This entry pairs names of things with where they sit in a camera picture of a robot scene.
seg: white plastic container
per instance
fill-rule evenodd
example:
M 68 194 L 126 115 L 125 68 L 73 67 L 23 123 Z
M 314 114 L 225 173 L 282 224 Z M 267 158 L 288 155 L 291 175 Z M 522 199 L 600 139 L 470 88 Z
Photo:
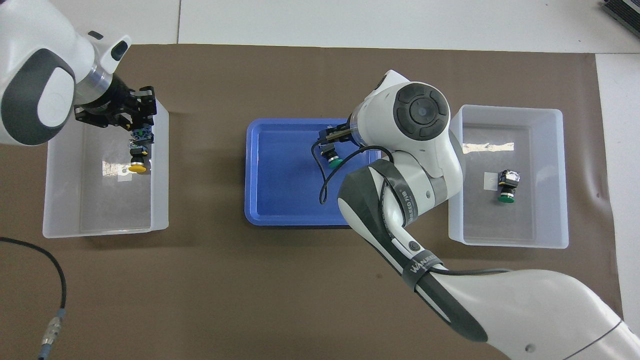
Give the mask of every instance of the white plastic container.
M 157 103 L 151 169 L 127 169 L 129 133 L 70 119 L 49 141 L 46 238 L 146 233 L 169 225 L 169 114 Z
M 466 176 L 449 200 L 449 237 L 467 245 L 566 248 L 562 113 L 464 105 L 450 129 L 463 144 Z M 498 201 L 497 174 L 507 168 L 521 176 L 512 204 Z

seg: blue tray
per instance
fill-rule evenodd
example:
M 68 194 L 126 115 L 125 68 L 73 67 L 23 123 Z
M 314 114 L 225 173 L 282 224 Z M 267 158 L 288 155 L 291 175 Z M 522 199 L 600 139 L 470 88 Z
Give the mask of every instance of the blue tray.
M 311 156 L 318 131 L 345 123 L 346 119 L 257 119 L 246 130 L 244 214 L 254 225 L 347 225 L 337 197 L 346 174 L 380 158 L 369 151 L 349 160 L 329 183 L 325 205 L 318 202 L 322 175 Z M 336 143 L 341 158 L 358 149 Z M 327 161 L 316 153 L 327 175 Z

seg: black cable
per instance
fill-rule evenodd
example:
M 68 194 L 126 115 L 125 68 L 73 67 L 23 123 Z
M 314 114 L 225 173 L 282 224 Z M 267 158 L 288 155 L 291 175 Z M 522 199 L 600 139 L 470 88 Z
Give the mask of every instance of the black cable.
M 480 270 L 444 270 L 439 268 L 430 268 L 430 272 L 434 272 L 436 274 L 442 275 L 486 275 L 486 274 L 497 274 L 503 272 L 510 272 L 510 269 L 480 269 Z
M 329 181 L 331 181 L 331 178 L 335 175 L 335 173 L 340 170 L 340 168 L 347 163 L 347 161 L 353 159 L 354 156 L 361 154 L 367 150 L 380 150 L 382 152 L 384 152 L 388 157 L 389 157 L 389 161 L 390 162 L 394 162 L 394 157 L 393 155 L 391 155 L 391 152 L 386 148 L 386 147 L 382 147 L 382 146 L 377 146 L 377 145 L 370 145 L 370 146 L 365 146 L 365 147 L 361 147 L 358 150 L 352 152 L 349 156 L 347 156 L 346 158 L 344 158 L 342 160 L 341 163 L 338 164 L 337 167 L 335 167 L 335 169 L 331 172 L 331 174 L 329 174 L 329 176 L 326 176 L 324 173 L 324 169 L 322 168 L 322 165 L 320 164 L 320 160 L 318 159 L 316 152 L 314 151 L 314 149 L 316 148 L 316 146 L 318 146 L 320 144 L 320 140 L 316 141 L 313 146 L 311 146 L 311 155 L 313 155 L 316 163 L 318 164 L 318 167 L 320 168 L 320 173 L 322 173 L 322 178 L 323 178 L 323 185 L 322 188 L 320 188 L 320 194 L 318 195 L 318 201 L 320 202 L 321 205 L 324 205 L 326 202 L 326 198 L 328 196 L 328 185 L 329 185 Z
M 42 254 L 44 254 L 47 258 L 49 258 L 49 260 L 51 260 L 51 262 L 53 263 L 53 266 L 56 267 L 56 270 L 58 271 L 58 275 L 60 276 L 60 286 L 62 289 L 62 295 L 61 295 L 61 300 L 60 300 L 60 309 L 64 309 L 65 305 L 67 304 L 67 281 L 65 280 L 65 274 L 62 272 L 62 268 L 60 267 L 60 264 L 58 263 L 58 260 L 56 260 L 56 258 L 53 257 L 53 255 L 51 255 L 50 252 L 46 251 L 45 249 L 39 247 L 38 245 L 33 245 L 32 243 L 28 243 L 25 241 L 20 241 L 20 240 L 15 240 L 15 239 L 11 239 L 11 238 L 5 238 L 0 236 L 0 241 L 1 242 L 5 242 L 5 243 L 12 243 L 12 244 L 16 244 L 16 245 L 22 245 L 24 247 L 28 247 L 31 248 L 33 250 L 36 250 L 37 252 L 40 252 Z

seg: round button panel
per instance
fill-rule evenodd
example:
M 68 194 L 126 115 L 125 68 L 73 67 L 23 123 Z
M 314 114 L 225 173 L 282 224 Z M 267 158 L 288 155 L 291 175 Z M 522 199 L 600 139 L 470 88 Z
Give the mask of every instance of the round button panel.
M 435 88 L 411 83 L 400 89 L 394 103 L 398 129 L 414 140 L 431 140 L 445 129 L 449 114 L 447 101 Z

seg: white robotic arm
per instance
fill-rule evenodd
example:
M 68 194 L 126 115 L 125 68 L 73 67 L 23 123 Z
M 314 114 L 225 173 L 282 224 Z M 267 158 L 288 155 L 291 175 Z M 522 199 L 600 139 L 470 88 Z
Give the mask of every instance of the white robotic arm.
M 128 35 L 80 34 L 46 0 L 1 0 L 0 33 L 0 143 L 45 143 L 74 111 L 78 121 L 130 131 L 130 170 L 146 170 L 154 89 L 136 92 L 113 74 L 131 44 Z
M 342 127 L 392 159 L 348 174 L 338 204 L 348 224 L 456 332 L 512 359 L 640 359 L 640 341 L 589 288 L 546 270 L 447 270 L 404 230 L 462 189 L 460 143 L 440 91 L 390 70 Z M 327 136 L 329 141 L 334 136 Z

